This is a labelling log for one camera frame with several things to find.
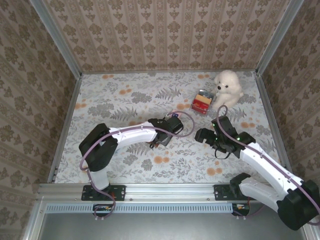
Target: wire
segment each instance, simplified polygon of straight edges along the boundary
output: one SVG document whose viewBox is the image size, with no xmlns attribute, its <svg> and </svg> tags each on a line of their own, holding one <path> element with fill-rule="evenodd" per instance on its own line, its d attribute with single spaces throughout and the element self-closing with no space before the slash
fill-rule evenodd
<svg viewBox="0 0 320 240">
<path fill-rule="evenodd" d="M 236 213 L 236 214 L 238 214 L 239 216 L 241 216 L 241 217 L 243 217 L 243 218 L 251 218 L 251 217 L 259 214 L 264 207 L 265 207 L 265 205 L 263 205 L 262 207 L 260 207 L 256 212 L 254 212 L 254 213 L 252 213 L 252 214 L 250 214 L 250 215 L 247 215 L 247 216 L 242 215 L 240 212 L 238 212 L 238 211 L 236 211 L 236 210 L 233 210 L 233 212 Z"/>
<path fill-rule="evenodd" d="M 229 156 L 230 156 L 230 152 L 227 154 L 227 156 L 225 156 L 224 158 L 219 158 L 219 157 L 217 157 L 217 151 L 218 151 L 218 149 L 216 149 L 215 151 L 214 151 L 214 157 L 216 158 L 216 159 L 219 159 L 219 160 L 225 160 L 225 159 L 227 159 Z"/>
<path fill-rule="evenodd" d="M 284 172 L 280 167 L 278 167 L 273 161 L 271 161 L 267 156 L 265 156 L 263 154 L 263 152 L 260 152 L 259 150 L 243 143 L 240 142 L 238 140 L 236 140 L 235 138 L 233 138 L 232 136 L 230 136 L 221 126 L 220 120 L 219 120 L 219 112 L 221 110 L 221 108 L 225 108 L 225 113 L 222 117 L 227 115 L 228 112 L 228 107 L 226 105 L 222 105 L 218 108 L 217 112 L 216 112 L 216 121 L 218 123 L 218 126 L 220 128 L 220 130 L 224 133 L 224 135 L 227 136 L 227 138 L 229 138 L 230 140 L 234 141 L 235 143 L 244 146 L 247 149 L 250 149 L 251 151 L 254 151 L 255 153 L 259 154 L 262 158 L 264 158 L 270 165 L 272 165 L 275 169 L 277 169 L 284 177 L 286 177 L 289 181 L 291 181 L 309 200 L 310 202 L 313 204 L 313 206 L 315 207 L 315 209 L 318 211 L 318 214 L 320 215 L 320 207 L 318 206 L 318 204 L 315 202 L 315 200 L 313 200 L 313 198 L 293 179 L 291 179 L 291 177 L 286 174 L 286 172 Z M 308 222 L 309 225 L 312 226 L 320 226 L 320 221 L 318 222 Z"/>
<path fill-rule="evenodd" d="M 180 134 L 174 134 L 174 133 L 171 133 L 167 130 L 164 130 L 162 128 L 159 128 L 159 127 L 154 127 L 154 126 L 133 126 L 133 127 L 128 127 L 128 128 L 125 128 L 125 129 L 122 129 L 122 130 L 117 130 L 117 131 L 113 131 L 113 132 L 110 132 L 104 136 L 102 136 L 101 138 L 99 138 L 89 149 L 88 151 L 86 151 L 86 153 L 83 155 L 81 161 L 80 161 L 80 169 L 82 171 L 85 171 L 88 169 L 88 167 L 83 167 L 83 164 L 84 164 L 84 161 L 86 160 L 87 156 L 91 153 L 91 151 L 100 143 L 102 142 L 103 140 L 105 140 L 106 138 L 114 135 L 114 134 L 119 134 L 119 133 L 124 133 L 124 132 L 127 132 L 127 131 L 132 131 L 132 130 L 139 130 L 139 129 L 152 129 L 152 130 L 158 130 L 158 131 L 161 131 L 161 132 L 164 132 L 168 135 L 171 135 L 171 136 L 174 136 L 174 137 L 177 137 L 177 138 L 186 138 L 188 136 L 190 136 L 193 131 L 195 130 L 195 127 L 196 127 L 196 123 L 195 123 L 195 120 L 192 118 L 192 116 L 189 114 L 189 113 L 186 113 L 184 111 L 174 111 L 174 112 L 170 112 L 168 113 L 168 115 L 170 114 L 175 114 L 175 113 L 181 113 L 181 114 L 185 114 L 187 115 L 191 121 L 192 121 L 192 129 L 189 133 L 187 134 L 184 134 L 184 135 L 180 135 Z"/>
<path fill-rule="evenodd" d="M 94 184 L 94 182 L 92 181 L 92 177 L 90 175 L 90 171 L 89 171 L 89 167 L 83 167 L 83 164 L 84 164 L 84 161 L 86 160 L 87 156 L 91 153 L 91 151 L 100 143 L 102 142 L 104 139 L 114 135 L 114 134 L 119 134 L 119 133 L 124 133 L 124 132 L 127 132 L 127 131 L 132 131 L 132 130 L 139 130 L 139 129 L 151 129 L 151 130 L 158 130 L 158 131 L 161 131 L 161 132 L 164 132 L 168 135 L 171 135 L 171 136 L 174 136 L 174 137 L 177 137 L 177 138 L 185 138 L 185 137 L 188 137 L 190 136 L 194 130 L 195 130 L 195 127 L 196 127 L 196 123 L 195 123 L 195 120 L 192 118 L 192 116 L 189 114 L 189 113 L 186 113 L 184 111 L 174 111 L 174 112 L 169 112 L 167 115 L 171 115 L 171 114 L 175 114 L 175 113 L 181 113 L 181 114 L 185 114 L 187 115 L 190 120 L 192 121 L 192 129 L 190 132 L 188 132 L 187 134 L 184 134 L 184 135 L 180 135 L 180 134 L 174 134 L 174 133 L 171 133 L 167 130 L 164 130 L 162 128 L 159 128 L 159 127 L 154 127 L 154 126 L 134 126 L 134 127 L 129 127 L 129 128 L 125 128 L 125 129 L 121 129 L 121 130 L 117 130 L 117 131 L 113 131 L 113 132 L 110 132 L 106 135 L 104 135 L 103 137 L 99 138 L 89 149 L 88 151 L 86 151 L 86 153 L 83 155 L 81 161 L 80 161 L 80 169 L 82 171 L 86 171 L 87 175 L 88 175 L 88 178 L 89 178 L 89 181 L 93 187 L 94 190 L 96 190 L 98 193 L 100 194 L 103 194 L 105 196 L 107 196 L 108 198 L 110 198 L 113 202 L 112 204 L 112 209 L 110 210 L 110 212 L 104 216 L 104 217 L 101 217 L 101 219 L 106 219 L 108 218 L 112 213 L 113 211 L 115 210 L 115 207 L 116 207 L 116 200 L 108 193 L 104 192 L 104 191 L 101 191 L 99 190 L 96 185 Z M 103 206 L 98 206 L 94 209 L 94 216 L 95 216 L 95 219 L 98 219 L 98 216 L 97 216 L 97 209 L 99 208 L 103 208 Z"/>
<path fill-rule="evenodd" d="M 96 191 L 97 191 L 98 193 L 100 193 L 100 194 L 106 195 L 108 198 L 110 198 L 110 199 L 112 200 L 112 208 L 111 208 L 110 212 L 109 212 L 107 215 L 101 217 L 102 220 L 103 220 L 103 219 L 106 219 L 106 218 L 110 217 L 110 215 L 114 212 L 114 210 L 115 210 L 115 208 L 116 208 L 116 200 L 115 200 L 115 198 L 112 197 L 110 194 L 108 194 L 108 193 L 106 193 L 106 192 L 104 192 L 104 191 L 101 191 L 101 190 L 99 190 L 99 189 L 96 187 L 96 185 L 94 184 L 94 181 L 92 181 L 92 178 L 91 178 L 89 169 L 86 169 L 86 173 L 87 173 L 87 175 L 88 175 L 89 181 L 90 181 L 93 189 L 96 190 Z M 93 213 L 93 215 L 95 216 L 95 219 L 96 219 L 96 220 L 99 218 L 99 217 L 97 216 L 97 209 L 99 209 L 99 207 L 102 208 L 103 206 L 98 206 L 98 207 L 96 207 L 96 208 L 94 209 L 94 213 Z"/>
</svg>

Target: cardboard box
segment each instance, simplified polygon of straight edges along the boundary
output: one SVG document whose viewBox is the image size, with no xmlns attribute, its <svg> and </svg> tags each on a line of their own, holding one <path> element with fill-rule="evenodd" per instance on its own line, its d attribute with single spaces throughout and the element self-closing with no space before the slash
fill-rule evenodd
<svg viewBox="0 0 320 240">
<path fill-rule="evenodd" d="M 211 103 L 211 100 L 209 98 L 206 98 L 204 96 L 196 97 L 192 102 L 191 109 L 197 111 L 198 113 L 206 114 L 210 103 Z"/>
</svg>

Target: plush dog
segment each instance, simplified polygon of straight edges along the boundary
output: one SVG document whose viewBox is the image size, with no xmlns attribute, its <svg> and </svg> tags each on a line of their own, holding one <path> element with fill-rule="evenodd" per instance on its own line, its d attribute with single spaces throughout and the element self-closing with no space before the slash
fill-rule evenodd
<svg viewBox="0 0 320 240">
<path fill-rule="evenodd" d="M 244 93 L 239 83 L 239 78 L 234 71 L 224 70 L 220 72 L 214 79 L 216 85 L 212 91 L 217 95 L 213 104 L 213 109 L 217 110 L 221 105 L 232 108 Z"/>
</svg>

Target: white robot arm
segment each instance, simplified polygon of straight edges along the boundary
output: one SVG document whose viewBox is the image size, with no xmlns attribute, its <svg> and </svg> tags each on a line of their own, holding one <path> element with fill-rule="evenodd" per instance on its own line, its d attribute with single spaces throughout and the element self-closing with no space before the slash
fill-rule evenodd
<svg viewBox="0 0 320 240">
<path fill-rule="evenodd" d="M 304 182 L 278 162 L 272 159 L 260 147 L 256 140 L 246 132 L 237 133 L 227 116 L 219 118 L 223 130 L 247 147 L 230 140 L 218 126 L 217 119 L 212 121 L 214 131 L 202 128 L 195 135 L 195 140 L 209 144 L 216 151 L 234 154 L 252 166 L 271 185 L 258 182 L 250 175 L 241 173 L 230 180 L 230 189 L 237 197 L 250 197 L 276 211 L 280 219 L 292 230 L 298 230 L 318 215 L 318 211 L 303 192 L 292 182 L 301 186 L 320 206 L 319 187 L 311 180 Z"/>
<path fill-rule="evenodd" d="M 227 134 L 247 147 L 229 140 L 218 127 L 216 119 L 212 121 L 215 132 L 206 128 L 199 129 L 195 140 L 203 143 L 206 139 L 205 143 L 216 151 L 234 154 L 257 170 L 271 185 L 262 184 L 250 175 L 241 173 L 230 181 L 230 189 L 236 198 L 246 196 L 267 205 L 276 211 L 280 219 L 293 230 L 299 229 L 318 215 L 317 209 L 300 190 L 300 188 L 305 190 L 319 206 L 319 187 L 313 181 L 304 182 L 283 168 L 264 152 L 252 136 L 246 132 L 238 134 L 228 117 L 220 117 L 219 122 Z M 172 116 L 169 119 L 152 118 L 142 124 L 123 128 L 108 128 L 104 123 L 101 123 L 81 142 L 79 149 L 82 156 L 90 152 L 85 161 L 88 164 L 92 182 L 98 190 L 105 191 L 110 186 L 107 165 L 117 149 L 140 142 L 149 142 L 151 148 L 157 144 L 166 146 L 172 138 L 172 135 L 169 134 L 176 135 L 183 128 L 184 126 L 177 116 Z M 93 147 L 103 136 L 105 139 Z M 270 162 L 263 159 L 262 156 L 267 157 Z M 292 181 L 301 187 L 297 188 Z"/>
<path fill-rule="evenodd" d="M 84 156 L 101 137 L 118 132 L 101 141 L 85 158 L 88 170 L 90 170 L 91 180 L 98 190 L 104 190 L 110 186 L 107 166 L 116 150 L 142 142 L 150 143 L 151 148 L 158 144 L 166 146 L 173 137 L 162 131 L 150 128 L 163 129 L 172 134 L 178 134 L 183 130 L 184 126 L 177 115 L 172 115 L 169 119 L 151 118 L 139 125 L 121 128 L 107 127 L 104 123 L 101 123 L 80 143 L 79 149 L 82 156 Z"/>
</svg>

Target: floral tablecloth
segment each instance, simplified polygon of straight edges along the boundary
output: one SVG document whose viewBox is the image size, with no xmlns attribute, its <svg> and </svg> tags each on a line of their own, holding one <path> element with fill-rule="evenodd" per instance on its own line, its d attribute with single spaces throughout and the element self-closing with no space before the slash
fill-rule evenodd
<svg viewBox="0 0 320 240">
<path fill-rule="evenodd" d="M 200 128 L 212 129 L 207 116 L 189 109 L 199 89 L 212 90 L 216 72 L 125 73 L 83 75 L 80 92 L 64 146 L 56 183 L 87 183 L 87 174 L 79 169 L 79 143 L 100 123 L 108 127 L 127 127 L 150 118 L 162 118 L 172 110 L 183 110 L 196 121 L 195 132 L 186 138 L 174 137 L 167 147 L 151 149 L 148 143 L 137 143 L 119 149 L 108 165 L 111 183 L 214 183 L 228 182 L 239 173 L 261 176 L 242 160 L 214 157 L 207 144 L 194 140 Z M 237 72 L 244 96 L 231 108 L 228 117 L 238 133 L 248 132 L 265 151 L 278 160 L 253 72 Z M 186 116 L 182 133 L 191 130 Z"/>
</svg>

